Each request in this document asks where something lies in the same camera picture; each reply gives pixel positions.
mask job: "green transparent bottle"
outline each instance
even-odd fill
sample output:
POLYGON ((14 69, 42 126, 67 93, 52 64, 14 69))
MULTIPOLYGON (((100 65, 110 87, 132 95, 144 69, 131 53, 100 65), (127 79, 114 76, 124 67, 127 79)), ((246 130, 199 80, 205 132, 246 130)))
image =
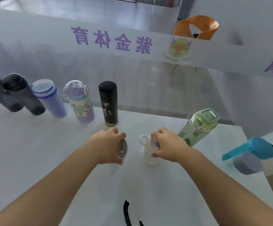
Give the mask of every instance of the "green transparent bottle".
POLYGON ((210 108, 199 110, 194 113, 178 135, 190 147, 193 147, 217 126, 218 120, 219 115, 214 110, 210 108))

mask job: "orange chair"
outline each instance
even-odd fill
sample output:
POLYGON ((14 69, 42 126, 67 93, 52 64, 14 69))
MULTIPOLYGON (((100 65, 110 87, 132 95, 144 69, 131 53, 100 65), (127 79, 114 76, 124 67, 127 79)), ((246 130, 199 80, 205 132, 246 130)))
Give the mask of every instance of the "orange chair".
POLYGON ((213 18, 208 16, 198 15, 190 18, 186 18, 178 22, 174 29, 173 35, 184 36, 194 38, 190 31, 190 24, 196 26, 201 33, 197 36, 197 39, 210 40, 214 33, 218 30, 219 24, 213 18))

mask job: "chair leg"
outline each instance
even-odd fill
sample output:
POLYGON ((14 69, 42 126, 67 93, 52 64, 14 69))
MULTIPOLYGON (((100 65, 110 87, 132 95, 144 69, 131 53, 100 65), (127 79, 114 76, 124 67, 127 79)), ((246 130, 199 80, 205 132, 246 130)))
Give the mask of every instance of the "chair leg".
POLYGON ((173 73, 173 71, 175 70, 175 68, 177 67, 177 65, 178 65, 178 64, 175 64, 174 68, 172 69, 172 73, 173 73))

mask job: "white banner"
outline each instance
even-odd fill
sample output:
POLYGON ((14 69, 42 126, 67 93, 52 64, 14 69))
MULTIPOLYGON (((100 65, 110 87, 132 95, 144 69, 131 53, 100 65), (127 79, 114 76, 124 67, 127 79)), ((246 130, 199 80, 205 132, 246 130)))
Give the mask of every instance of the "white banner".
POLYGON ((273 77, 273 52, 264 48, 14 11, 0 10, 0 40, 273 77))

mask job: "forearm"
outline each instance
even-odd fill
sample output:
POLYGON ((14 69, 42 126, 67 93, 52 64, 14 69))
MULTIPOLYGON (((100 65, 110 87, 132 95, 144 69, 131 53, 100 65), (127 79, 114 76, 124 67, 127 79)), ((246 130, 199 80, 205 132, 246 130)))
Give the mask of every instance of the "forearm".
POLYGON ((219 225, 273 226, 273 209, 195 149, 180 164, 195 182, 219 225))
POLYGON ((59 225, 75 194, 96 165, 91 151, 77 149, 3 209, 0 225, 59 225))

